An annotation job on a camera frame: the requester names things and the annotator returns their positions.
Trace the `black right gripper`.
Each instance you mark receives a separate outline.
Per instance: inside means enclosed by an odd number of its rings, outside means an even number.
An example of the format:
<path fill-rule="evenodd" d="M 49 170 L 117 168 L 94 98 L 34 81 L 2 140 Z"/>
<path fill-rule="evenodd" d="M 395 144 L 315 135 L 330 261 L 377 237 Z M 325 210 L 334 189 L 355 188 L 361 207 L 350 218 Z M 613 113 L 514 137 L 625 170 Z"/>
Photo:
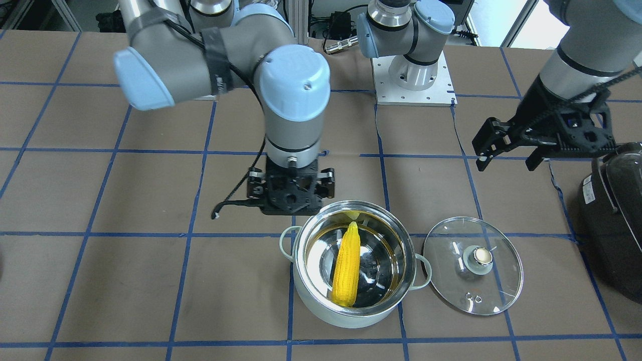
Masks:
<path fill-rule="evenodd" d="M 265 215 L 316 215 L 323 207 L 322 199 L 335 198 L 336 187 L 333 167 L 318 171 L 318 160 L 314 160 L 305 167 L 297 168 L 293 176 L 289 169 L 267 158 L 266 173 L 261 169 L 248 170 L 247 198 L 263 199 L 260 208 Z"/>

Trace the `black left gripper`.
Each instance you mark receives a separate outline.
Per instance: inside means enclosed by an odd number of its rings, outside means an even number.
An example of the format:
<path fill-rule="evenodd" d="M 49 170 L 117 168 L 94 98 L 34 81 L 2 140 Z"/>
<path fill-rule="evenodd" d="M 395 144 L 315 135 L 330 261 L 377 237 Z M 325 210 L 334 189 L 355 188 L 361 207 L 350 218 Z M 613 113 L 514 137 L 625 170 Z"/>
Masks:
<path fill-rule="evenodd" d="M 546 88 L 537 76 L 512 121 L 489 117 L 473 137 L 477 169 L 484 171 L 493 159 L 518 146 L 536 147 L 525 160 L 528 171 L 544 158 L 601 157 L 615 151 L 607 105 L 610 90 L 595 85 L 590 91 L 592 100 L 571 102 Z"/>

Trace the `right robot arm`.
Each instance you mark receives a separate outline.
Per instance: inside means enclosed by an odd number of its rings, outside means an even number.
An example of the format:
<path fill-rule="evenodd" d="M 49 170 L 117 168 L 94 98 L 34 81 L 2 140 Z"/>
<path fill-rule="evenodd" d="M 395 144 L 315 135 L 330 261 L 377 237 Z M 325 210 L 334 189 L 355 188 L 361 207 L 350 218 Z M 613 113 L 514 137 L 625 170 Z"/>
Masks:
<path fill-rule="evenodd" d="M 256 207 L 266 215 L 312 216 L 335 196 L 335 171 L 318 168 L 330 66 L 270 5 L 120 1 L 128 48 L 114 54 L 122 92 L 140 111 L 163 109 L 247 85 L 264 118 L 266 170 L 241 179 L 247 198 L 215 205 Z"/>

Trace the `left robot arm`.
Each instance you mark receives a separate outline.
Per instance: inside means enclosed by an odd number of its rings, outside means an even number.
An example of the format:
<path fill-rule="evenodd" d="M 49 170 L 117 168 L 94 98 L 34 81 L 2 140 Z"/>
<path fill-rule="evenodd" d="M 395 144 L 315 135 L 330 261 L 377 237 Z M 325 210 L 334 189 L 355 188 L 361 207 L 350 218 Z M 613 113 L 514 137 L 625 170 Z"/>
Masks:
<path fill-rule="evenodd" d="M 484 171 L 498 155 L 532 146 L 527 169 L 545 158 L 597 158 L 616 149 L 607 99 L 610 87 L 640 73 L 640 1 L 548 1 L 568 26 L 507 122 L 489 117 L 472 140 Z M 440 1 L 371 1 L 356 22 L 362 54 L 395 57 L 395 82 L 426 89 L 455 16 Z"/>

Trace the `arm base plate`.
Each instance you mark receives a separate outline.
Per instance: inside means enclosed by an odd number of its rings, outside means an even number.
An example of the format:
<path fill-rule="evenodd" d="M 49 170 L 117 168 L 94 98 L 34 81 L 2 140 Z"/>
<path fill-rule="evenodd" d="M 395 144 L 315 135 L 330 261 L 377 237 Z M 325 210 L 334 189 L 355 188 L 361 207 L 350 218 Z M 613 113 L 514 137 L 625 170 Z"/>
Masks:
<path fill-rule="evenodd" d="M 209 95 L 204 95 L 204 96 L 197 97 L 196 100 L 216 101 L 217 100 L 217 96 L 209 94 Z"/>
<path fill-rule="evenodd" d="M 378 105 L 451 107 L 458 101 L 445 54 L 429 66 L 403 55 L 371 59 Z"/>

